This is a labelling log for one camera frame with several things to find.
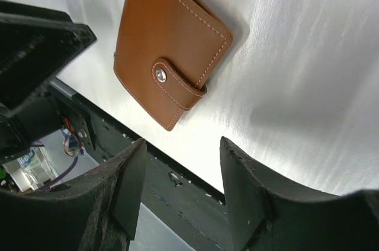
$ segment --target metal snap button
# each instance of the metal snap button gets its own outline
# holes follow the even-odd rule
[[[165,82],[166,81],[166,73],[163,69],[156,69],[155,70],[156,78],[159,82]]]

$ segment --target black frame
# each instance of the black frame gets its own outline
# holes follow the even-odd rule
[[[63,82],[49,91],[86,151],[108,161],[140,138]],[[147,142],[142,203],[195,250],[233,250],[224,195]]]

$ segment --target wallet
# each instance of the wallet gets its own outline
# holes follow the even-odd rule
[[[114,72],[130,95],[171,131],[207,93],[233,40],[200,0],[125,0]]]

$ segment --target red wire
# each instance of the red wire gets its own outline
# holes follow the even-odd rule
[[[65,152],[66,155],[70,156],[70,157],[74,157],[75,156],[75,153],[73,155],[70,155],[67,151],[66,151],[66,144],[67,144],[67,141],[69,140],[70,138],[70,134],[67,133],[66,135],[66,138],[65,138],[65,142],[63,143],[63,151]]]
[[[67,127],[67,129],[69,130],[69,132],[70,132],[71,134],[73,134],[73,136],[75,137],[76,141],[78,142],[78,144],[79,144],[79,148],[81,148],[81,147],[83,146],[83,144],[79,141],[78,137],[76,136],[75,132],[73,131],[73,129],[72,129],[71,125],[70,125],[70,121],[69,121],[69,119],[65,118],[65,123],[66,123],[66,127]],[[65,139],[65,143],[63,144],[63,150],[65,151],[65,153],[66,153],[68,156],[70,156],[70,157],[74,157],[74,156],[75,156],[75,152],[74,152],[73,155],[70,155],[70,154],[66,151],[66,143],[67,143],[68,139],[70,139],[69,137],[70,137],[70,135],[67,133],[67,135],[66,135],[66,139]]]

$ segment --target wallet snap closure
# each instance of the wallet snap closure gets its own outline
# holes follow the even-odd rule
[[[166,73],[163,69],[156,69],[155,70],[156,78],[159,82],[165,82],[166,81]]]
[[[207,93],[205,85],[198,90],[188,84],[164,58],[154,62],[152,76],[157,86],[183,110],[190,110]]]

